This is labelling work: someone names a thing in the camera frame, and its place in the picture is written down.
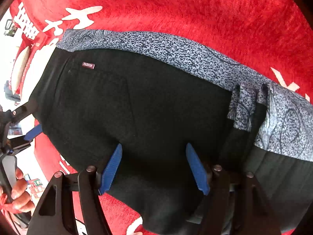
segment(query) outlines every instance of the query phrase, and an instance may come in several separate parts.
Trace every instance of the gray patterned fabric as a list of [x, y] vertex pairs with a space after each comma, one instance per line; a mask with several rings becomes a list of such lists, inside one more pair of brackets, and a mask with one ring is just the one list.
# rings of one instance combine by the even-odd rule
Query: gray patterned fabric
[[58, 48], [109, 48], [150, 56], [232, 91], [228, 118], [249, 131], [256, 103], [267, 106], [255, 145], [313, 161], [313, 106], [294, 93], [231, 58], [200, 43], [164, 33], [67, 30]]

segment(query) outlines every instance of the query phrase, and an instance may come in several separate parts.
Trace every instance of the black fabric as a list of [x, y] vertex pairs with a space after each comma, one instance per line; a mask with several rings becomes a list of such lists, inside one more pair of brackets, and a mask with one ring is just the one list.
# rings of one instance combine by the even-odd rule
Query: black fabric
[[5, 98], [7, 98], [8, 100], [12, 100], [16, 102], [21, 101], [21, 97], [18, 94], [13, 94], [12, 90], [9, 87], [9, 81], [7, 81], [4, 84], [4, 93], [5, 93]]
[[193, 234], [197, 224], [186, 220], [201, 220], [196, 209], [203, 195], [185, 156], [188, 142], [213, 164], [255, 172], [282, 229], [293, 228], [313, 200], [312, 163], [254, 147], [265, 106], [257, 106], [246, 132], [226, 118], [230, 98], [231, 92], [150, 57], [58, 48], [30, 97], [38, 102], [34, 116], [43, 132], [75, 169], [104, 167], [122, 144], [108, 193], [139, 212], [149, 231]]

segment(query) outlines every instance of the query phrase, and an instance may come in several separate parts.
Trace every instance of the person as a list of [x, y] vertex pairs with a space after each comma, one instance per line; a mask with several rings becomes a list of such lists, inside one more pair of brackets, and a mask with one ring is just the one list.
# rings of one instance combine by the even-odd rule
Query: person
[[[13, 199], [12, 207], [21, 212], [27, 213], [35, 210], [35, 204], [31, 201], [30, 194], [26, 191], [27, 181], [23, 177], [21, 169], [17, 168], [15, 171], [17, 178], [16, 184], [12, 188], [11, 197]], [[0, 186], [0, 198], [4, 196], [3, 188]]]

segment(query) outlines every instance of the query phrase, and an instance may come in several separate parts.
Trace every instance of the gray cloth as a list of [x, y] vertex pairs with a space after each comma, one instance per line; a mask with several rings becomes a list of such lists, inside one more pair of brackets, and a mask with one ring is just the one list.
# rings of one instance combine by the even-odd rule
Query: gray cloth
[[228, 118], [249, 131], [256, 103], [267, 106], [255, 146], [313, 161], [313, 106], [255, 70], [192, 40], [164, 33], [67, 30], [58, 48], [119, 49], [150, 56], [232, 91]]

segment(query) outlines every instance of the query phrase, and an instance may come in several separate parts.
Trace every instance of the metal screw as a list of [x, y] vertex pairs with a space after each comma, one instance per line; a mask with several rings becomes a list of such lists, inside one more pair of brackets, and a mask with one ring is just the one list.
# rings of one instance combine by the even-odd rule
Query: metal screw
[[246, 176], [247, 176], [248, 178], [253, 178], [253, 177], [254, 177], [253, 173], [250, 172], [250, 171], [246, 173]]
[[96, 167], [93, 166], [93, 165], [87, 167], [87, 171], [88, 171], [88, 172], [93, 172], [93, 171], [95, 171], [95, 170], [96, 170]]
[[221, 171], [223, 168], [222, 168], [222, 166], [221, 165], [214, 165], [213, 166], [213, 169], [215, 170], [215, 171]]
[[56, 177], [56, 178], [58, 179], [58, 178], [62, 177], [62, 175], [63, 175], [63, 172], [57, 171], [57, 172], [54, 174], [54, 177]]

